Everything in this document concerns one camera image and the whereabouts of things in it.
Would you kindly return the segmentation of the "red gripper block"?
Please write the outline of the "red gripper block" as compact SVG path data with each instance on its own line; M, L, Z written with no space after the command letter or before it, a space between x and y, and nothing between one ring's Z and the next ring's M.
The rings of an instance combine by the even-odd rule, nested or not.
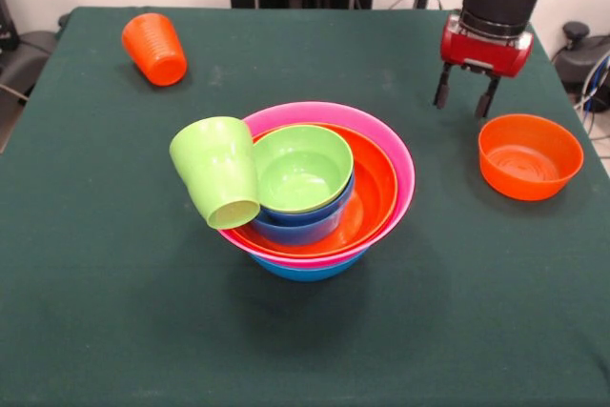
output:
M477 35L465 29L457 14L450 14L443 28L440 56L444 61L438 80L433 105L443 109L449 94L452 65L483 69L490 75L486 91L479 98L475 110L477 119L488 116L499 85L499 76L515 77L525 66L534 44L534 35L523 32L513 39L495 39Z

